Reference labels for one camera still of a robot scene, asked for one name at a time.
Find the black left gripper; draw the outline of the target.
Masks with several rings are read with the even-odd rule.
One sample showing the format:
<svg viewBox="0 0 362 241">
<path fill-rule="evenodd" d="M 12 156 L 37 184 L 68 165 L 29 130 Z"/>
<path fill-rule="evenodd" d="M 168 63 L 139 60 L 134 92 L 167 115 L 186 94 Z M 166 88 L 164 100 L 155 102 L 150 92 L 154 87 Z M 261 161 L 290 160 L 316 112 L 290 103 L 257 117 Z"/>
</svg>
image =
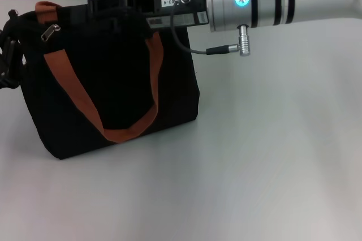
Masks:
<svg viewBox="0 0 362 241">
<path fill-rule="evenodd" d="M 16 89 L 21 82 L 22 64 L 6 65 L 6 63 L 23 62 L 23 52 L 16 36 L 19 16 L 9 14 L 9 17 L 1 30 L 1 89 Z"/>
</svg>

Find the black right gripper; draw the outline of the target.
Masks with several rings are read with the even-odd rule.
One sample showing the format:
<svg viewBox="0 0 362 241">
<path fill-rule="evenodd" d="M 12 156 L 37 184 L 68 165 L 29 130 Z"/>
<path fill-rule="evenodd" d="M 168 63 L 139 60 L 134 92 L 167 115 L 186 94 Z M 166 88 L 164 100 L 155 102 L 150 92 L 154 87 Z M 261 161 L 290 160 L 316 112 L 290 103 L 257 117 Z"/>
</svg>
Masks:
<svg viewBox="0 0 362 241">
<path fill-rule="evenodd" d="M 141 13 L 151 29 L 168 28 L 172 11 L 175 27 L 209 24 L 206 0 L 190 0 L 176 7 L 173 7 L 174 0 L 120 0 L 120 4 Z M 100 15 L 116 7 L 117 0 L 88 0 L 90 15 Z"/>
</svg>

